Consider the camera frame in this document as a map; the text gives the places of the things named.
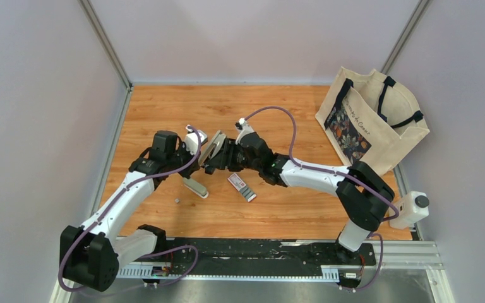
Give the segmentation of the grey-green stapler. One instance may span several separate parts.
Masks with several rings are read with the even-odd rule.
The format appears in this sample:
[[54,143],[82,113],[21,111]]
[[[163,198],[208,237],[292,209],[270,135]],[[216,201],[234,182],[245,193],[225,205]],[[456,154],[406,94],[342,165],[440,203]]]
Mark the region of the grey-green stapler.
[[190,189],[193,193],[198,195],[199,197],[205,199],[208,197],[209,192],[207,188],[199,183],[198,181],[192,179],[192,178],[184,178],[183,179],[183,184]]

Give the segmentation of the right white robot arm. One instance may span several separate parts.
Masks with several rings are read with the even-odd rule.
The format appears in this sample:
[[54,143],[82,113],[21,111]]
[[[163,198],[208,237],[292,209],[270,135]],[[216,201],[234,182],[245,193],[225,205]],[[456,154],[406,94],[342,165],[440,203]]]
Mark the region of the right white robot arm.
[[395,198],[391,187],[364,162],[341,167],[302,162],[273,152],[256,133],[240,141],[220,133],[208,144],[201,165],[207,174],[250,169],[273,186],[303,187],[337,197],[348,216],[335,246],[335,256],[343,264],[360,256],[361,244],[378,230]]

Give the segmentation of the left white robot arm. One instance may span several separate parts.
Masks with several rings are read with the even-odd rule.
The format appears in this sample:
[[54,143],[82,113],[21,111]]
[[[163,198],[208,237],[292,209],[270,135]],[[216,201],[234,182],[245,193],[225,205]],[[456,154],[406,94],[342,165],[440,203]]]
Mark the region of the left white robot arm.
[[144,255],[154,262],[167,256],[163,231],[156,227],[142,225],[130,236],[118,236],[166,178],[172,174],[189,178],[199,170],[200,150],[208,136],[190,125],[186,130],[183,138],[172,131],[157,131],[152,144],[131,163],[122,183],[101,208],[80,226],[69,225],[62,231],[57,281],[63,290],[103,292],[127,264]]

